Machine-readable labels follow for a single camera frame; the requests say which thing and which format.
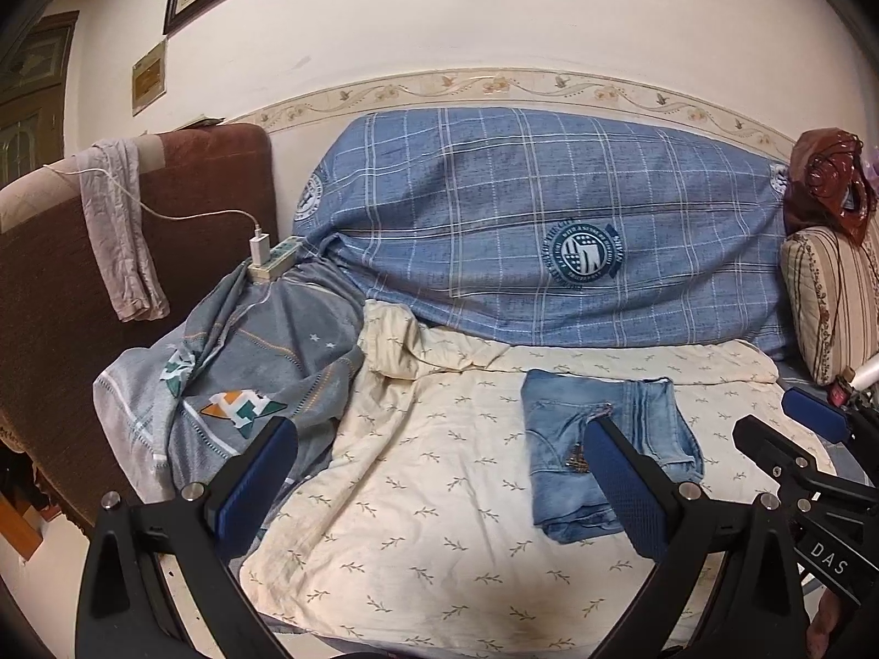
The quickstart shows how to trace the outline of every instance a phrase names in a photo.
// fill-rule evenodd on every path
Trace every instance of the jeans pocket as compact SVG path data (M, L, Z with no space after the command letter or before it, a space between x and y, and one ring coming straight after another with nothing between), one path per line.
M525 429L531 473L583 473L575 464L583 457L586 425L595 418L608 416L612 410L608 403L535 403L526 418Z
M702 460L696 437L675 403L671 381L647 382L638 387L633 423L641 453L652 456L664 470L681 465L692 468Z

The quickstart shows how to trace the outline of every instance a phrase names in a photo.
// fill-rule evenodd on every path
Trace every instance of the white wall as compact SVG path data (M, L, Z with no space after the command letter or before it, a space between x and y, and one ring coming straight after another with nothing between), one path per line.
M239 116L361 79L467 65L596 72L682 91L791 138L838 125L873 138L875 78L824 0L226 0L170 37L168 93L131 116L131 67L166 0L81 8L69 151L104 136Z

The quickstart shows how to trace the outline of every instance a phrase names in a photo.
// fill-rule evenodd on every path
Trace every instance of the gray blanket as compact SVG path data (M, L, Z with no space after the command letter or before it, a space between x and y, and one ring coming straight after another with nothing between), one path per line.
M328 261L263 286L241 264L185 324L124 352L95 381L95 409L142 500L209 482L272 416L291 419L300 442L278 500L324 468L363 360L362 305Z
M124 322L167 317L168 299L141 230L137 146L130 138L105 139L74 158L91 249L117 317Z

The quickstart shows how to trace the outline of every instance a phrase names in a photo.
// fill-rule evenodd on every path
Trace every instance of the white phone charger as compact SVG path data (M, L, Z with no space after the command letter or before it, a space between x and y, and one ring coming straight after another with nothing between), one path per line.
M271 248L269 247L269 234L263 233L259 228L253 233L251 238L251 257L253 264L265 265L269 261Z

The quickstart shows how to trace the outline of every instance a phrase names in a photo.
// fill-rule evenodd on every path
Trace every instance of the power strip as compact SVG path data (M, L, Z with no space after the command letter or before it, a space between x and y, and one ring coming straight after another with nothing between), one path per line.
M296 263L296 253L301 245L302 238L291 235L271 249L265 265L248 265L247 273L251 276L252 283L266 284L278 279Z

